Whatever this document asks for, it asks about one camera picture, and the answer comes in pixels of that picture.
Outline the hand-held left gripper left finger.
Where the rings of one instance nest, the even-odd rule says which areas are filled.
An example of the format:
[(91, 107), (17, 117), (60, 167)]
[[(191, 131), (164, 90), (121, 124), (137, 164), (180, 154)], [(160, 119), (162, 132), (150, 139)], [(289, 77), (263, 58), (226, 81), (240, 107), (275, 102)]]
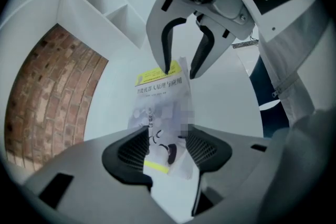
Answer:
[(136, 127), (76, 144), (24, 183), (50, 223), (173, 223), (150, 195), (143, 173), (148, 127)]

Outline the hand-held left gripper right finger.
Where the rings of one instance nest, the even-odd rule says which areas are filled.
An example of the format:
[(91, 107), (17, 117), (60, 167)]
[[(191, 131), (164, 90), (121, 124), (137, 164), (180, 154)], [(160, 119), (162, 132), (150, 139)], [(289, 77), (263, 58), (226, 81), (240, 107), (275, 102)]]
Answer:
[(200, 171), (191, 223), (259, 223), (273, 141), (195, 125), (186, 148)]

